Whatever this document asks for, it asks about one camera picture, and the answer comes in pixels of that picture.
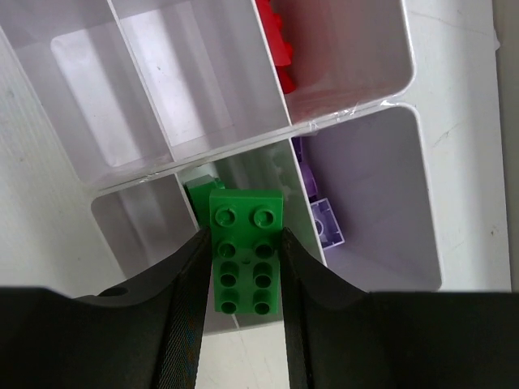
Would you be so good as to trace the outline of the green lego plate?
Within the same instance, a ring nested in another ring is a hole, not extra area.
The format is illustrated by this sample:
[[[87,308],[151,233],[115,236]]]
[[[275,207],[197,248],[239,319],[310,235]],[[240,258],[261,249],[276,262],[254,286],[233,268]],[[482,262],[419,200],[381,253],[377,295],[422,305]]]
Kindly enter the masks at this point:
[[[278,312],[283,214],[280,190],[211,192],[215,311],[261,316]]]

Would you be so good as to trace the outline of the light purple lego brick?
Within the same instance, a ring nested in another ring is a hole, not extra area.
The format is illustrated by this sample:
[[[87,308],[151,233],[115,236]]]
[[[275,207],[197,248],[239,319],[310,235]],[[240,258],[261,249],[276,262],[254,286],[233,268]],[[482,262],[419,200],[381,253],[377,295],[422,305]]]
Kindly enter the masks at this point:
[[[323,250],[339,246],[345,242],[337,218],[327,198],[311,203],[311,211]]]

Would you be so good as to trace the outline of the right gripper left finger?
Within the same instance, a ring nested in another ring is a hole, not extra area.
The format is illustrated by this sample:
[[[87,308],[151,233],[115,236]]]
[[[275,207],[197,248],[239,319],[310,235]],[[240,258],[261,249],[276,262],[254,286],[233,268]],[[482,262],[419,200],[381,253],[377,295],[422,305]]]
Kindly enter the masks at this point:
[[[2,288],[2,387],[194,387],[211,262],[211,235],[203,229],[98,295]]]

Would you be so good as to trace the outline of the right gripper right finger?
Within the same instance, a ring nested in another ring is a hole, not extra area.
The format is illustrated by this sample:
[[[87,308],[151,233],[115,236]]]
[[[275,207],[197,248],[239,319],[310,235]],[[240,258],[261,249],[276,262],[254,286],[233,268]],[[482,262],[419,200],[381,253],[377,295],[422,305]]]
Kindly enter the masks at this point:
[[[280,246],[292,388],[515,388],[515,293],[373,292]]]

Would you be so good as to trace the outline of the red curved lego brick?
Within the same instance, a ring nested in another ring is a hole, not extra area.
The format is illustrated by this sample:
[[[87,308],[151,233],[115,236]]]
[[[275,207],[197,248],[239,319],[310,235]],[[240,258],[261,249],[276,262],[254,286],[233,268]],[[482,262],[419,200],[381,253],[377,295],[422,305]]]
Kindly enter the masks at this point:
[[[273,10],[270,1],[256,0],[255,3],[281,84],[281,89],[284,94],[290,94],[296,90],[295,82],[288,72],[288,68],[292,64],[294,51],[291,44],[285,41],[282,36],[282,18]]]

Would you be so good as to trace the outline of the dark green square lego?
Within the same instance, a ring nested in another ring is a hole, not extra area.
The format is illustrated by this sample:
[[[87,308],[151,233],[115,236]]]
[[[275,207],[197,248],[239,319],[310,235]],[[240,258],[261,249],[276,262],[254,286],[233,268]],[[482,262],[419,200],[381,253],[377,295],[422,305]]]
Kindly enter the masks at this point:
[[[215,189],[225,189],[222,180],[211,175],[192,179],[184,184],[195,218],[200,227],[210,225],[209,197]]]

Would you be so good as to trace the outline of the dark purple lego brick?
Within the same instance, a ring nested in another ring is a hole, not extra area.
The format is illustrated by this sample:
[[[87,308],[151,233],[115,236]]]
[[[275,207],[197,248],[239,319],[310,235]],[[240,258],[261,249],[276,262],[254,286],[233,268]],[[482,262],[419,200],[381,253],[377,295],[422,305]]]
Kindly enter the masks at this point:
[[[310,165],[305,161],[304,151],[303,151],[303,141],[302,137],[293,137],[291,139],[291,143],[294,147],[294,152],[296,155],[296,159],[299,164],[299,168],[302,174],[303,184],[305,186],[307,197],[311,202],[315,201],[318,197],[318,189],[315,182],[315,178],[313,172],[311,171]]]

